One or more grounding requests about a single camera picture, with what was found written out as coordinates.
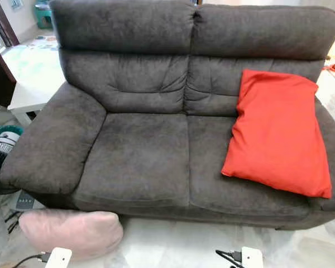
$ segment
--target sofa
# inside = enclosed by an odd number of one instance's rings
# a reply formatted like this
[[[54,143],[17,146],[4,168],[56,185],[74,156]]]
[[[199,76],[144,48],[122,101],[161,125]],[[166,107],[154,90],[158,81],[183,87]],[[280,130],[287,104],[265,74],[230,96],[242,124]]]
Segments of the sofa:
[[[221,174],[243,69],[316,82],[335,39],[334,11],[188,1],[50,6],[66,82],[6,158],[2,183],[51,208],[276,229],[335,219],[335,121],[317,99],[331,199]]]

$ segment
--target sofa armrest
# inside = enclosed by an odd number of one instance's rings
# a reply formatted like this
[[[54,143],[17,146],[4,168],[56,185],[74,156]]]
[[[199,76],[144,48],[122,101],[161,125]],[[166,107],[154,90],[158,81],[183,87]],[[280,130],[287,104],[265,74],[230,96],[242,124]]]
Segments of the sofa armrest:
[[[105,117],[93,97],[64,83],[6,157],[1,182],[35,193],[71,193]]]
[[[315,112],[322,132],[328,155],[329,170],[332,183],[332,198],[310,198],[313,206],[325,211],[335,211],[335,121],[320,101],[315,101]]]

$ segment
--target green object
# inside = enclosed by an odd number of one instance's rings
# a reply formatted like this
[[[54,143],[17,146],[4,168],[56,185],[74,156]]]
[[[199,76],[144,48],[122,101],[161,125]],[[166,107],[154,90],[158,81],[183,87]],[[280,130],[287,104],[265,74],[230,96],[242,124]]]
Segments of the green object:
[[[0,126],[0,134],[4,131],[10,131],[21,136],[23,128],[19,126]]]
[[[37,0],[35,4],[35,15],[40,29],[52,28],[52,12],[48,2],[46,0]]]

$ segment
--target red pillow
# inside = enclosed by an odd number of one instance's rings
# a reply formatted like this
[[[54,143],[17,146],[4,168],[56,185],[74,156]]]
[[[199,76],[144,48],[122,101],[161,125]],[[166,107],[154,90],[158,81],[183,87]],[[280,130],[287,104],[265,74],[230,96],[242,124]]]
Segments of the red pillow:
[[[309,197],[331,197],[315,116],[318,86],[302,76],[244,70],[222,174]]]

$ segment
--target tufted backrest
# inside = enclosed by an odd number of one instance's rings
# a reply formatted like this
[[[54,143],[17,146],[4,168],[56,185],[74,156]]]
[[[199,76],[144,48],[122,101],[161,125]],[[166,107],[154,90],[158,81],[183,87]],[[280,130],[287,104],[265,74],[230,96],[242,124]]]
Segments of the tufted backrest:
[[[53,0],[67,81],[109,112],[235,116],[243,69],[316,81],[335,39],[322,7]]]
[[[70,84],[109,112],[183,111],[190,2],[54,0],[50,6]]]

